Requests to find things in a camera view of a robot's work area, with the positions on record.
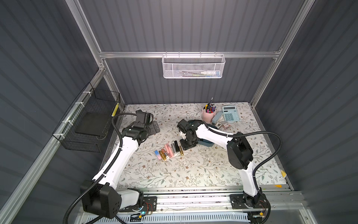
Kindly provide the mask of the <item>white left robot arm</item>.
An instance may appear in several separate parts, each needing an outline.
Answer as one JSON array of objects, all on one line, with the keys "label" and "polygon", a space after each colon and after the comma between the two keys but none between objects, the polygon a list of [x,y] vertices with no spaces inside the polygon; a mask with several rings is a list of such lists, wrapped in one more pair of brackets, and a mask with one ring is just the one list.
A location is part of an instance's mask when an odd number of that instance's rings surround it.
[{"label": "white left robot arm", "polygon": [[122,146],[118,145],[104,167],[92,178],[84,181],[80,192],[84,193],[101,175],[104,177],[82,197],[83,210],[100,217],[114,218],[125,208],[141,209],[144,204],[143,192],[138,189],[116,191],[119,178],[129,159],[149,136],[149,125],[133,122],[123,129]]}]

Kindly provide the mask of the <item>pink lip gloss tube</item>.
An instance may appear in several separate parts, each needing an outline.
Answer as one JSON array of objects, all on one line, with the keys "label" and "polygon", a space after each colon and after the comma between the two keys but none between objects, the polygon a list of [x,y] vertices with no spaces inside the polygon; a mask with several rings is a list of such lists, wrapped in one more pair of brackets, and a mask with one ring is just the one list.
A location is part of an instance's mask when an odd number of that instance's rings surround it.
[{"label": "pink lip gloss tube", "polygon": [[166,152],[169,154],[169,157],[172,158],[172,155],[171,155],[171,153],[170,153],[170,150],[169,150],[167,144],[165,145],[165,148],[166,148]]}]

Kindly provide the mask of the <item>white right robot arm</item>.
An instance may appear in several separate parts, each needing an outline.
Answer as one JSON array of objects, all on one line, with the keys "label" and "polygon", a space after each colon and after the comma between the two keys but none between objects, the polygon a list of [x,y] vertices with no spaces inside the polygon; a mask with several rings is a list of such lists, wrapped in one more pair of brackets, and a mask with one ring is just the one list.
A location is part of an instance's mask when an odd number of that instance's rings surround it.
[{"label": "white right robot arm", "polygon": [[255,163],[253,150],[245,137],[238,137],[215,128],[211,128],[201,120],[188,122],[182,119],[177,128],[183,137],[180,143],[184,148],[194,147],[199,140],[207,140],[227,150],[228,161],[239,170],[243,185],[243,201],[249,207],[255,207],[260,201],[260,187],[254,180]]}]

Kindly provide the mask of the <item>silver lipstick tube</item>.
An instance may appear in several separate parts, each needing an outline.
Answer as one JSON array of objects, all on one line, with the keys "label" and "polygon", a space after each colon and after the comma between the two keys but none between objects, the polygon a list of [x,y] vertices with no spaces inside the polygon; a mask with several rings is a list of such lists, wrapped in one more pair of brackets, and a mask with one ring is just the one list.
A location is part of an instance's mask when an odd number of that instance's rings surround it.
[{"label": "silver lipstick tube", "polygon": [[173,149],[174,154],[176,154],[176,153],[177,153],[177,150],[176,150],[176,147],[175,147],[174,143],[171,144],[171,147],[172,147],[172,149]]}]

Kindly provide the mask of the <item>black mascara tube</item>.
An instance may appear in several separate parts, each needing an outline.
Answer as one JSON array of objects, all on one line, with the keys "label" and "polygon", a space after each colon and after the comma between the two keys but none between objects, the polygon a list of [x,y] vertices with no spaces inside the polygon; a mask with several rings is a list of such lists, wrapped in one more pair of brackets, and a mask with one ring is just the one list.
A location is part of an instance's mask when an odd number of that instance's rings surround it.
[{"label": "black mascara tube", "polygon": [[174,146],[175,146],[176,151],[177,151],[177,152],[180,152],[180,147],[179,147],[177,141],[174,141]]}]

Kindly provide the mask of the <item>gold lipstick tube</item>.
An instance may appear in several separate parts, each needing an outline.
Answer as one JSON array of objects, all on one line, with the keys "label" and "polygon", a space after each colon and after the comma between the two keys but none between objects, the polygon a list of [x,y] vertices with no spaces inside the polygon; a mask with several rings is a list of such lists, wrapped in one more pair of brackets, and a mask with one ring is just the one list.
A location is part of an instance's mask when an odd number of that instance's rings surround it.
[{"label": "gold lipstick tube", "polygon": [[180,148],[180,154],[181,154],[181,156],[183,156],[183,155],[184,155],[184,151],[183,151],[183,149],[182,149],[182,146],[179,146],[179,148]]}]

